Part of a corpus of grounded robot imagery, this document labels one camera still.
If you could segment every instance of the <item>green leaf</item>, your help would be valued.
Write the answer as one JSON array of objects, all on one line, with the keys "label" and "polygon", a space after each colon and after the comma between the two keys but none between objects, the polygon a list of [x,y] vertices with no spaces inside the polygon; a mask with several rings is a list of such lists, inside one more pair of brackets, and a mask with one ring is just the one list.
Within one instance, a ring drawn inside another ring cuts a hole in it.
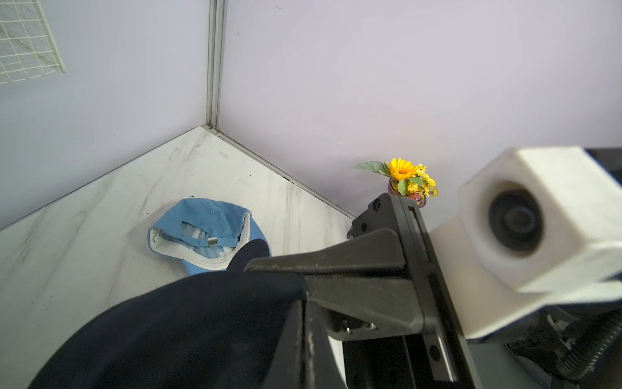
[{"label": "green leaf", "polygon": [[399,193],[402,196],[406,196],[406,194],[408,193],[408,189],[407,189],[408,182],[407,181],[408,180],[401,180],[399,184],[397,185],[397,189],[399,190]]},{"label": "green leaf", "polygon": [[407,179],[408,181],[412,182],[413,184],[417,184],[419,186],[423,186],[424,182],[420,177],[411,177],[409,179]]},{"label": "green leaf", "polygon": [[383,176],[387,176],[390,177],[391,176],[391,172],[389,171],[389,173],[386,172],[387,169],[385,169],[385,167],[388,168],[388,166],[381,161],[368,161],[368,162],[363,162],[361,164],[358,165],[354,165],[353,166],[355,169],[360,169],[360,170],[369,170],[370,172],[374,172],[374,173],[380,173]]}]

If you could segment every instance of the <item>screw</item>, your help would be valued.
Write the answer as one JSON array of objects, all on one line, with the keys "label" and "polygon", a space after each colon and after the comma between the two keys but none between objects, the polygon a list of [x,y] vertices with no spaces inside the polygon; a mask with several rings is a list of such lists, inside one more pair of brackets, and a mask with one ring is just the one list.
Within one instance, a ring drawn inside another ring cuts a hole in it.
[{"label": "screw", "polygon": [[348,322],[345,321],[345,319],[341,321],[341,332],[346,335],[350,335],[352,333],[352,330],[348,327]]}]

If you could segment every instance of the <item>blue baseball cap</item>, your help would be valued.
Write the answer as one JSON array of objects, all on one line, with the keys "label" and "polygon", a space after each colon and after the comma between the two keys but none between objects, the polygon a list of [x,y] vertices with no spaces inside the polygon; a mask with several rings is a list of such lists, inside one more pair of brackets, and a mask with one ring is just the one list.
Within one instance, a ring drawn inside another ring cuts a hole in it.
[{"label": "blue baseball cap", "polygon": [[242,246],[266,241],[251,211],[210,199],[183,199],[147,234],[154,253],[182,260],[190,275],[226,270]]}]

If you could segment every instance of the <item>white wall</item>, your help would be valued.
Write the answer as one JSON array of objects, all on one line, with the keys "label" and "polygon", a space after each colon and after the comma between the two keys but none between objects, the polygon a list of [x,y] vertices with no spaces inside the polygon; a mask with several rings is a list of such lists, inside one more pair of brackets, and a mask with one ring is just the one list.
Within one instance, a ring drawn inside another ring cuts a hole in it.
[{"label": "white wall", "polygon": [[0,228],[205,123],[209,1],[42,3],[67,73],[0,85]]},{"label": "white wall", "polygon": [[503,149],[622,145],[617,0],[230,0],[223,66],[220,129],[355,214],[361,161],[428,165],[434,227]]}]

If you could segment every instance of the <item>camera lens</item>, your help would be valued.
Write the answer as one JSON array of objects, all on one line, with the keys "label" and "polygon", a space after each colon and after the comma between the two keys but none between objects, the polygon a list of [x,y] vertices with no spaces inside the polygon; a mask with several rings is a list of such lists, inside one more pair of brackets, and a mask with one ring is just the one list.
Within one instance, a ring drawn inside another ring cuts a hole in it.
[{"label": "camera lens", "polygon": [[507,190],[490,205],[490,227],[495,237],[515,251],[532,251],[542,238],[542,217],[526,190]]}]

